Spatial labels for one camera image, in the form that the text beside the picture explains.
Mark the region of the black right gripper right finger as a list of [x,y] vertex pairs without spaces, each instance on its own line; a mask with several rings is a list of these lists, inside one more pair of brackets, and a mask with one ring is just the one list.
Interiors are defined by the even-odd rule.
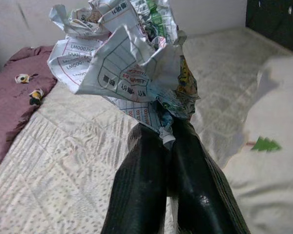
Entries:
[[178,194],[177,225],[182,234],[248,234],[250,230],[229,183],[202,146],[194,127],[175,119],[172,163]]

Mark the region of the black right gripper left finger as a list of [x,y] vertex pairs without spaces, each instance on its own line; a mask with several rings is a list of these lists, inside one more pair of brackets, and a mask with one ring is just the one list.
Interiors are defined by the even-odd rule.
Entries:
[[170,151],[150,128],[135,125],[117,170],[103,234],[161,234],[167,204]]

